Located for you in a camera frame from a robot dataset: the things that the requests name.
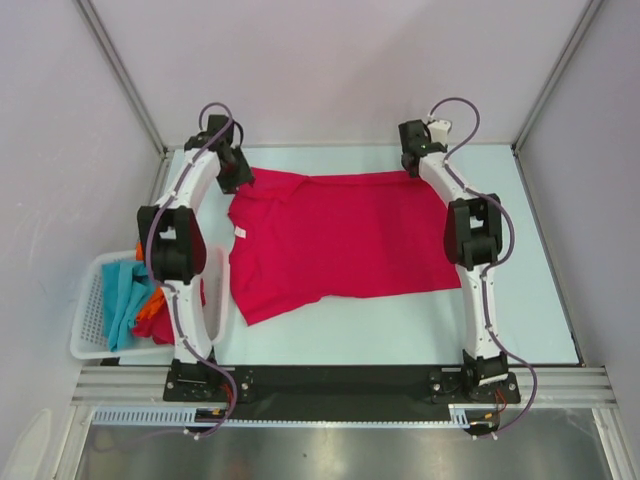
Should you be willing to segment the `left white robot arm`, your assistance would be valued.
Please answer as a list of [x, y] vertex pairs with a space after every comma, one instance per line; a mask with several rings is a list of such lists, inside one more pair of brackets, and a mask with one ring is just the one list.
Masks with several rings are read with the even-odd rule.
[[174, 335], [174, 360], [206, 363], [213, 350], [201, 301], [201, 280], [208, 247], [197, 212], [211, 185], [234, 195], [255, 176], [242, 152], [244, 129], [219, 102], [222, 114], [199, 114], [198, 132], [184, 144], [184, 160], [176, 177], [152, 205], [137, 212], [143, 259], [149, 278], [168, 304]]

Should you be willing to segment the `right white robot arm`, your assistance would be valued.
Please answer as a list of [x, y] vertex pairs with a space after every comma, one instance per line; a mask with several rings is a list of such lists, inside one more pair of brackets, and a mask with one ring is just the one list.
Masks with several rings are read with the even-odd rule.
[[484, 401], [509, 373], [493, 319], [494, 268], [503, 247], [502, 212], [499, 197], [479, 193], [450, 165], [451, 128], [449, 121], [440, 119], [399, 124], [401, 164], [446, 204], [445, 256], [458, 274], [467, 322], [461, 388], [469, 399]]

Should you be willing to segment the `magenta t shirt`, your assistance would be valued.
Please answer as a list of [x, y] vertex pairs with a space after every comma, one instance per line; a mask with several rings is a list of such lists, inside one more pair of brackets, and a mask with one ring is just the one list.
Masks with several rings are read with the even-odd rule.
[[325, 297], [460, 288], [444, 250], [447, 207], [423, 180], [401, 171], [254, 176], [228, 210], [231, 294], [247, 325]]

